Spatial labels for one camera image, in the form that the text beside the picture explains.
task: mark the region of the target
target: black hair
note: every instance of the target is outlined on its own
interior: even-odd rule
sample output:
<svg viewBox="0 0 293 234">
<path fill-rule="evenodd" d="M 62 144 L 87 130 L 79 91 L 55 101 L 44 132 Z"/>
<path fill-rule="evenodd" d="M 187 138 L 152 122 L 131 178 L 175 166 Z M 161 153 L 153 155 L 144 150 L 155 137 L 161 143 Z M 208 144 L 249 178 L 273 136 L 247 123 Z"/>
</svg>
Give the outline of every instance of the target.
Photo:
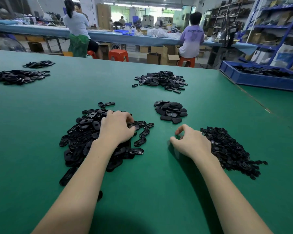
<svg viewBox="0 0 293 234">
<path fill-rule="evenodd" d="M 198 25 L 201 22 L 202 13 L 196 11 L 190 15 L 191 25 Z"/>
<path fill-rule="evenodd" d="M 74 4 L 75 6 L 78 6 L 79 9 L 82 7 L 79 2 L 74 2 Z"/>
<path fill-rule="evenodd" d="M 71 18 L 71 16 L 73 15 L 73 11 L 75 9 L 75 3 L 72 0 L 65 0 L 64 4 L 66 7 L 67 15 Z"/>
</svg>

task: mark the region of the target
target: right hand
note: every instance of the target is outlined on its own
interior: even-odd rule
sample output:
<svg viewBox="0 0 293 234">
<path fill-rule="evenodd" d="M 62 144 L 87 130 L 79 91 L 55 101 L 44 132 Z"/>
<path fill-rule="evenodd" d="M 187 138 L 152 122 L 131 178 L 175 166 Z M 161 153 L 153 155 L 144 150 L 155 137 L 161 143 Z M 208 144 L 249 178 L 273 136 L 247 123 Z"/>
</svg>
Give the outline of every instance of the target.
<svg viewBox="0 0 293 234">
<path fill-rule="evenodd" d="M 202 135 L 201 131 L 183 124 L 175 131 L 175 135 L 179 135 L 183 131 L 184 135 L 180 139 L 176 139 L 174 136 L 170 138 L 170 142 L 180 153 L 199 162 L 210 160 L 219 164 L 218 158 L 211 153 L 211 142 Z"/>
</svg>

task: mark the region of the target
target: white box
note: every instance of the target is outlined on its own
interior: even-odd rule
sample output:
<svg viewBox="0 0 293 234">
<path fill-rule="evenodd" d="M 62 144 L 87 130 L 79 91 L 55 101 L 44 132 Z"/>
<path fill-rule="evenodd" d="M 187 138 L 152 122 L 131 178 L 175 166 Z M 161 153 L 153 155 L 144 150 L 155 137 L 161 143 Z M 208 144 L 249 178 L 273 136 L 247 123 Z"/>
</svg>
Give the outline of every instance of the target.
<svg viewBox="0 0 293 234">
<path fill-rule="evenodd" d="M 258 56 L 259 56 L 259 54 L 260 54 L 260 51 L 256 50 L 256 51 L 254 52 L 254 55 L 252 56 L 251 61 L 256 61 L 257 58 L 258 58 Z"/>
<path fill-rule="evenodd" d="M 266 60 L 269 57 L 270 57 L 269 52 L 260 52 L 258 58 L 256 59 L 256 63 L 260 64 L 262 61 Z"/>
</svg>

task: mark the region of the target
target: black shorts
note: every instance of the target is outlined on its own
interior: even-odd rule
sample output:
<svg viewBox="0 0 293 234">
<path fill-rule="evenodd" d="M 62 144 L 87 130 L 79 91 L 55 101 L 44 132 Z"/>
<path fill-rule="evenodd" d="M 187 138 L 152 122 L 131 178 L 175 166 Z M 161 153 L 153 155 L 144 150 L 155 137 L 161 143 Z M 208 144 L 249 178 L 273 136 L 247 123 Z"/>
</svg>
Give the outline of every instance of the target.
<svg viewBox="0 0 293 234">
<path fill-rule="evenodd" d="M 92 39 L 89 39 L 89 44 L 88 44 L 88 51 L 94 51 L 97 52 L 99 49 L 99 45 Z"/>
</svg>

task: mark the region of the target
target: blue metal shelving rack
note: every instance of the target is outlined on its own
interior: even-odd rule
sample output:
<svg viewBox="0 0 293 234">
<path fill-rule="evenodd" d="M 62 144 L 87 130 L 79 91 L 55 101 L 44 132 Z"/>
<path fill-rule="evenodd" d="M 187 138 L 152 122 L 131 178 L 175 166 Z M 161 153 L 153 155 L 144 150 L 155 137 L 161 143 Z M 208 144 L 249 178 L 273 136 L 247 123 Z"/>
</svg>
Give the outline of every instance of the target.
<svg viewBox="0 0 293 234">
<path fill-rule="evenodd" d="M 289 5 L 283 5 L 283 6 L 276 6 L 276 7 L 262 7 L 262 8 L 258 8 L 258 5 L 260 3 L 260 1 L 262 0 L 257 0 L 257 3 L 255 5 L 254 11 L 252 12 L 251 18 L 250 18 L 250 22 L 248 23 L 248 25 L 246 26 L 245 31 L 247 31 L 247 29 L 249 27 L 252 28 L 252 23 L 256 20 L 252 20 L 255 13 L 257 11 L 287 11 L 287 10 L 293 10 L 293 4 L 289 4 Z M 282 44 L 285 42 L 286 37 L 288 36 L 288 34 L 290 33 L 290 31 L 293 29 L 293 21 L 288 25 L 288 26 L 274 26 L 274 25 L 254 25 L 254 28 L 272 28 L 272 29 L 284 29 L 285 30 L 285 34 L 282 37 L 280 43 L 277 46 L 268 46 L 268 45 L 263 45 L 263 44 L 254 44 L 254 43 L 250 43 L 253 45 L 257 45 L 259 48 L 265 48 L 268 50 L 273 51 L 273 55 L 270 58 L 270 61 L 268 62 L 268 65 L 270 65 L 270 63 L 273 61 L 275 55 L 277 54 L 278 49 L 282 46 Z M 291 61 L 290 64 L 288 64 L 287 68 L 290 68 L 293 65 L 293 59 Z"/>
</svg>

